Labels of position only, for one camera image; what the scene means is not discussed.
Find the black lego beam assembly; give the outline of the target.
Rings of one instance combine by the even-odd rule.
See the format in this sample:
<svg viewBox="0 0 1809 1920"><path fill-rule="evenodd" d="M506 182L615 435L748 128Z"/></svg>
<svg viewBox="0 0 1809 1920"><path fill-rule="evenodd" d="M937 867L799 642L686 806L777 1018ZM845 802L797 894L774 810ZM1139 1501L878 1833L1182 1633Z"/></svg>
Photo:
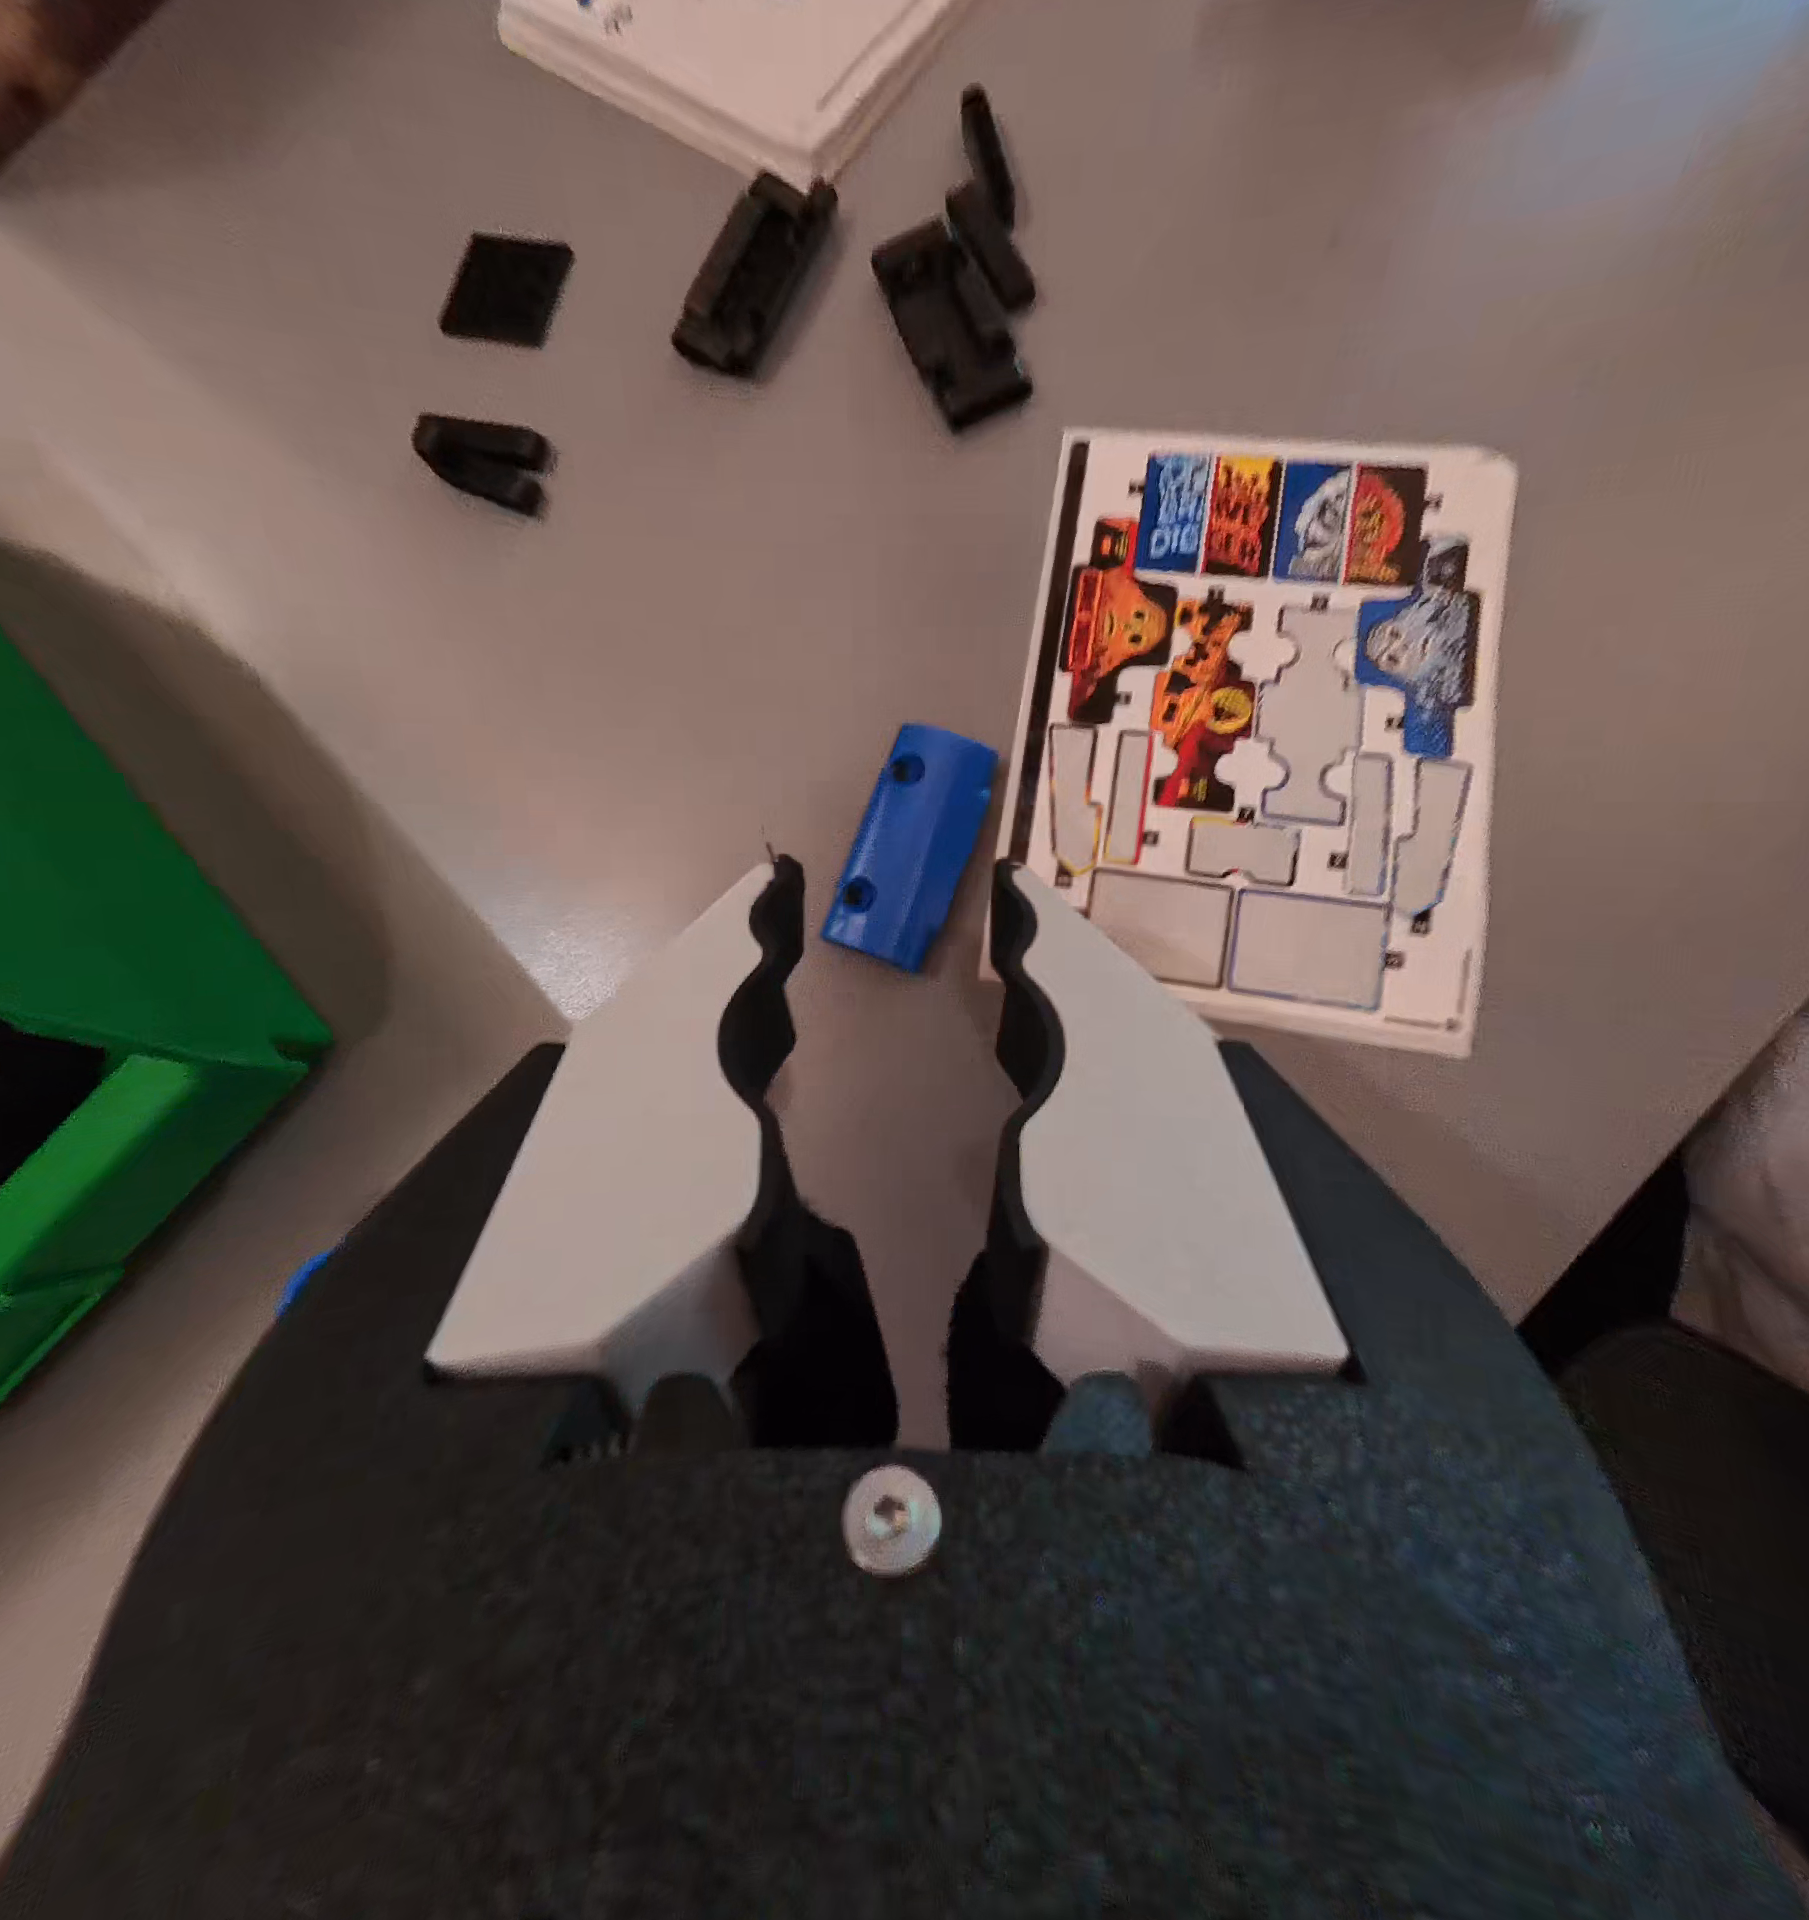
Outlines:
<svg viewBox="0 0 1809 1920"><path fill-rule="evenodd" d="M939 219L907 226L870 255L870 274L916 380L952 434L1011 413L1033 393L1013 318L1036 302L1014 226L1018 191L990 92L960 100L967 176Z"/></svg>

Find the blue curved lego panel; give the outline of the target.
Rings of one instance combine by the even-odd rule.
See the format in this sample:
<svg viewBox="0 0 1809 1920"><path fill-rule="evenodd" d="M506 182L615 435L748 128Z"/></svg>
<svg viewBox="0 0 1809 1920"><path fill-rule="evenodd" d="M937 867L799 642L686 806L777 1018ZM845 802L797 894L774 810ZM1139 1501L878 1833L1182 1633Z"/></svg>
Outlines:
<svg viewBox="0 0 1809 1920"><path fill-rule="evenodd" d="M998 755L934 725L892 739L821 926L832 946L919 974L986 825Z"/></svg>

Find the black gridded lego plate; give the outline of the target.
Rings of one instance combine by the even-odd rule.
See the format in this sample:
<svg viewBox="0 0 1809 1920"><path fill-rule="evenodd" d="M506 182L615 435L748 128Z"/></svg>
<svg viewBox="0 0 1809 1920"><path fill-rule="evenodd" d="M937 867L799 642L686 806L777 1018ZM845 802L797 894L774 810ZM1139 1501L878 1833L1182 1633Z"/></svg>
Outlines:
<svg viewBox="0 0 1809 1920"><path fill-rule="evenodd" d="M564 241L474 231L440 308L440 336L505 348L544 348L573 261L573 247Z"/></svg>

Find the small black lego connector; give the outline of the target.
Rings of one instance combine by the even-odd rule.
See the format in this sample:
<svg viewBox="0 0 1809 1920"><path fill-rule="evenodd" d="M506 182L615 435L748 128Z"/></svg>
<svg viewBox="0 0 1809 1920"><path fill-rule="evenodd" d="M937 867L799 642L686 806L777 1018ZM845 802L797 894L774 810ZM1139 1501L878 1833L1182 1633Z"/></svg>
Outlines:
<svg viewBox="0 0 1809 1920"><path fill-rule="evenodd" d="M554 446L519 422L420 413L412 453L437 479L513 517L545 513L545 477Z"/></svg>

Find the lego instruction booklet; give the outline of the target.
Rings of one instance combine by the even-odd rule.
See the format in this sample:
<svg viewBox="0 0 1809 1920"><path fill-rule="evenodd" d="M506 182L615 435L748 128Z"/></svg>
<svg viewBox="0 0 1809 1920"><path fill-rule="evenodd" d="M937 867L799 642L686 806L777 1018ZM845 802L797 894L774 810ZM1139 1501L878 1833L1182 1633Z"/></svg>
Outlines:
<svg viewBox="0 0 1809 1920"><path fill-rule="evenodd" d="M743 174L837 179L964 1L500 1L513 54Z"/></svg>

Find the green plastic bin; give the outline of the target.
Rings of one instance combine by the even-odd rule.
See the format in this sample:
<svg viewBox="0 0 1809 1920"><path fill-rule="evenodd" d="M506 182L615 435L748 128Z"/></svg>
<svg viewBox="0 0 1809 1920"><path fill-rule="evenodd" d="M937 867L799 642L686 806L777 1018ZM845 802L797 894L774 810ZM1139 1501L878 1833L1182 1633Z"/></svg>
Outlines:
<svg viewBox="0 0 1809 1920"><path fill-rule="evenodd" d="M329 1046L0 626L0 1407Z"/></svg>

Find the colourful sticker sheet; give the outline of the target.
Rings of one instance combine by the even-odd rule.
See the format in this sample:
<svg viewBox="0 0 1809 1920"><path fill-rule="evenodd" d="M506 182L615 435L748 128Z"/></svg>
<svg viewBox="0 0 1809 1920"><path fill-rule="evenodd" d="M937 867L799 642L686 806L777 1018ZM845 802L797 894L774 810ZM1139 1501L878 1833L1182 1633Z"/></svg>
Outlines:
<svg viewBox="0 0 1809 1920"><path fill-rule="evenodd" d="M1467 1058L1514 460L1075 427L1000 858L1214 1028Z"/></svg>

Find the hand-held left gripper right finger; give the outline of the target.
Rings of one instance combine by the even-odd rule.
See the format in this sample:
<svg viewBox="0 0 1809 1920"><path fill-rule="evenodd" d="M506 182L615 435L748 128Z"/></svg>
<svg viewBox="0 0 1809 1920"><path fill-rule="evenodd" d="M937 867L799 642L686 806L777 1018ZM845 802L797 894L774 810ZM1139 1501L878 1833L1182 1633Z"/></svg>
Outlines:
<svg viewBox="0 0 1809 1920"><path fill-rule="evenodd" d="M945 1328L950 1447L1033 1452L1084 1379L1161 1427L1205 1379L1344 1375L1349 1334L1205 1022L1011 858L988 963L1013 1111Z"/></svg>

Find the black office chair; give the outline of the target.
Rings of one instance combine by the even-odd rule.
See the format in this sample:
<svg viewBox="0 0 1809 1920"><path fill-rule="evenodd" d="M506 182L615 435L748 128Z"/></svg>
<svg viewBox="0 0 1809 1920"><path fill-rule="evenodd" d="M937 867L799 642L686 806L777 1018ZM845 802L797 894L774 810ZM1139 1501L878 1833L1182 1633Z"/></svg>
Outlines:
<svg viewBox="0 0 1809 1920"><path fill-rule="evenodd" d="M1809 1863L1809 1393L1678 1320L1667 1157L1516 1326L1653 1572L1728 1759Z"/></svg>

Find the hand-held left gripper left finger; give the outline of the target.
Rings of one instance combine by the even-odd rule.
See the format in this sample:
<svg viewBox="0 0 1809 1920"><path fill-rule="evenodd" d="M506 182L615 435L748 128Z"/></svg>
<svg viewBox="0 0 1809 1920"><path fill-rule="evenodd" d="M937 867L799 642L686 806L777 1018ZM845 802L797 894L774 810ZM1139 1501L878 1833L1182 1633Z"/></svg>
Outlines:
<svg viewBox="0 0 1809 1920"><path fill-rule="evenodd" d="M437 1377L591 1379L629 1413L693 1377L760 1449L895 1443L860 1248L768 1102L804 892L793 856L760 860L571 1030L424 1348Z"/></svg>

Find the black lego panel piece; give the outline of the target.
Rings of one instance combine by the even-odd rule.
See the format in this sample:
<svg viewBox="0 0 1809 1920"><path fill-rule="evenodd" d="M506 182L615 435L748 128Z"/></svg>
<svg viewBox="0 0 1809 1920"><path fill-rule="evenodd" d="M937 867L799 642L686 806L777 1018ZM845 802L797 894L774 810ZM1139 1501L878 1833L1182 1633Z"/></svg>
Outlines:
<svg viewBox="0 0 1809 1920"><path fill-rule="evenodd" d="M755 377L836 225L837 187L760 172L731 205L671 332L691 366Z"/></svg>

